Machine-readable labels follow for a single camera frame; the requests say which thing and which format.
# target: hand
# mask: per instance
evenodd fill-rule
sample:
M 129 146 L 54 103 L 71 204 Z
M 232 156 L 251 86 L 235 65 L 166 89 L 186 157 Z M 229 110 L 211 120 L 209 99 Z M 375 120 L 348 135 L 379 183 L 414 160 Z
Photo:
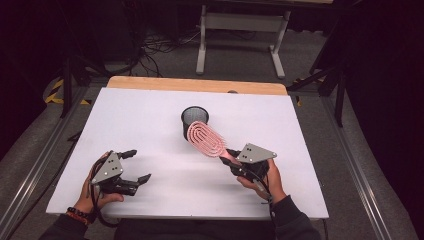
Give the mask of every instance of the hand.
M 100 158 L 107 157 L 107 156 L 108 156 L 108 153 L 105 153 Z M 74 208 L 84 213 L 91 213 L 93 211 L 93 201 L 91 200 L 90 187 L 89 187 L 90 179 L 91 179 L 91 170 L 87 178 L 85 179 L 84 184 L 82 185 L 80 197 L 74 205 Z M 124 201 L 124 196 L 122 196 L 121 194 L 118 194 L 118 193 L 103 194 L 103 197 L 98 200 L 97 206 L 99 207 L 99 209 L 101 209 L 110 202 L 123 202 L 123 201 Z
M 269 191 L 271 192 L 272 195 L 272 203 L 277 203 L 279 201 L 281 201 L 282 199 L 284 199 L 287 195 L 286 193 L 283 191 L 283 185 L 281 183 L 281 176 L 280 176 L 280 171 L 278 171 L 277 166 L 274 163 L 273 159 L 268 159 L 268 165 L 269 165 L 269 170 L 268 170 L 268 177 L 265 177 L 263 180 L 265 182 L 265 184 L 267 184 Z M 263 199 L 268 199 L 266 193 L 262 192 L 259 190 L 258 186 L 256 186 L 256 184 L 250 182 L 249 180 L 247 180 L 244 177 L 237 177 L 237 181 L 239 181 L 245 188 L 250 188 L 256 191 L 256 194 L 259 195 L 259 197 L 263 198 Z

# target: silver metal bracket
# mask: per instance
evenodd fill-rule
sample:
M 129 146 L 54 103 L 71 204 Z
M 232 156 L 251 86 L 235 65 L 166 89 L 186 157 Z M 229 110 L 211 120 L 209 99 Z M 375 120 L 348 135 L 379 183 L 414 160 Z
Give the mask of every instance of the silver metal bracket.
M 257 163 L 275 157 L 275 152 L 247 143 L 236 159 L 244 163 Z
M 122 168 L 121 161 L 119 161 L 118 154 L 116 152 L 112 152 L 100 167 L 96 176 L 94 176 L 94 178 L 91 180 L 91 184 L 97 184 L 111 177 L 120 175 L 123 172 L 124 170 Z

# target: person's left hand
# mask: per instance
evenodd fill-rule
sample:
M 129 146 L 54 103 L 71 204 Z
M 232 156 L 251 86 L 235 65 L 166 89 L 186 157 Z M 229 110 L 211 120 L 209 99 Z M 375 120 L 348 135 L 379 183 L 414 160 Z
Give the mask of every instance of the person's left hand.
M 105 153 L 100 158 L 106 157 L 107 155 L 108 153 Z M 91 179 L 90 175 L 91 175 L 91 170 L 87 178 L 85 179 L 84 184 L 82 185 L 80 197 L 74 205 L 74 208 L 84 213 L 91 213 L 93 211 L 93 201 L 91 200 L 91 193 L 90 193 L 90 187 L 89 187 L 90 179 Z M 123 202 L 123 201 L 124 201 L 124 196 L 122 196 L 119 193 L 103 194 L 103 197 L 101 197 L 98 200 L 97 206 L 99 207 L 99 209 L 101 209 L 108 203 Z

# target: white desk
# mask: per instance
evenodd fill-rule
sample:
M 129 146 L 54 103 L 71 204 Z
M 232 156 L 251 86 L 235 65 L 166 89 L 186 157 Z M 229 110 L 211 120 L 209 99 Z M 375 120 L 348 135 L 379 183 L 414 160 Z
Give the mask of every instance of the white desk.
M 243 188 L 219 159 L 203 156 L 183 138 L 181 112 L 193 105 L 209 112 L 209 125 L 229 148 L 251 142 L 278 153 L 285 191 L 310 218 L 328 218 L 289 96 L 114 88 L 101 90 L 47 213 L 64 213 L 75 203 L 90 167 L 104 152 L 136 149 L 137 155 L 122 160 L 122 178 L 152 177 L 135 196 L 107 205 L 105 215 L 269 219 L 268 206 L 254 191 Z

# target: person's right hand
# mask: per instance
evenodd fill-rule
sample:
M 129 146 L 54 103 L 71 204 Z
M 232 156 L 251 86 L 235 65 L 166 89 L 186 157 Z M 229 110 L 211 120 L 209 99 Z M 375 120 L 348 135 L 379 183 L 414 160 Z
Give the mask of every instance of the person's right hand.
M 268 165 L 269 170 L 267 177 L 263 179 L 265 184 L 267 184 L 269 191 L 272 195 L 272 203 L 277 203 L 284 199 L 287 195 L 283 190 L 283 185 L 281 183 L 281 176 L 280 171 L 278 171 L 277 166 L 274 163 L 273 159 L 268 159 Z M 237 181 L 239 181 L 245 188 L 250 188 L 256 191 L 256 193 L 259 195 L 259 197 L 267 200 L 267 195 L 260 191 L 258 186 L 252 182 L 250 182 L 248 179 L 239 176 L 237 177 Z

